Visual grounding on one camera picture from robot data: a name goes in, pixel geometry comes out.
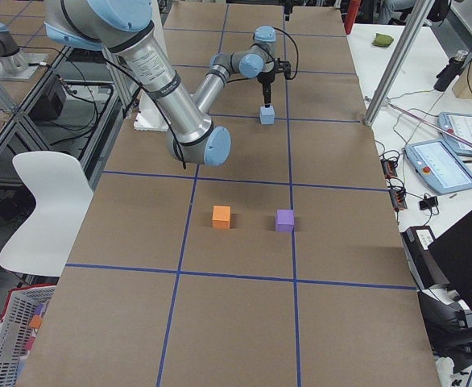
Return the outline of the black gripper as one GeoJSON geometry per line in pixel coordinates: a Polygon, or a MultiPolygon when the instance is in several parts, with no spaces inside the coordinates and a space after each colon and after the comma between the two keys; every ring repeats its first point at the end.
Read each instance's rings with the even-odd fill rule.
{"type": "Polygon", "coordinates": [[[271,84],[275,81],[275,70],[269,72],[261,72],[258,75],[258,82],[262,85],[263,105],[268,107],[271,105],[271,84]]]}

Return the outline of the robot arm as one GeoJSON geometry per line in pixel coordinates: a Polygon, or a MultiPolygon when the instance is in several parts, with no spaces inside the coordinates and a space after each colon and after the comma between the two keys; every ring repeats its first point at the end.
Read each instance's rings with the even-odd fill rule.
{"type": "Polygon", "coordinates": [[[271,84],[279,69],[275,58],[276,33],[271,26],[255,30],[252,45],[244,51],[219,53],[212,57],[205,79],[193,95],[193,101],[202,114],[208,114],[217,96],[234,74],[244,79],[257,79],[262,85],[264,105],[260,107],[261,124],[272,124],[275,111],[271,104],[271,84]]]}
{"type": "Polygon", "coordinates": [[[149,1],[47,1],[46,31],[62,44],[108,50],[120,56],[169,121],[168,150],[185,163],[218,166],[231,147],[230,133],[215,126],[210,106],[229,78],[219,64],[191,95],[154,37],[149,1]]]}

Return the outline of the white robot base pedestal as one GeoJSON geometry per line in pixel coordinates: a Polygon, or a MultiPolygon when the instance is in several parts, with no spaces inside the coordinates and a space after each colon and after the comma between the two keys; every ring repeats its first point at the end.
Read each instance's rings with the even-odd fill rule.
{"type": "Polygon", "coordinates": [[[168,130],[168,125],[156,104],[143,91],[139,95],[138,113],[134,121],[134,129],[136,131],[160,132],[168,130]]]}

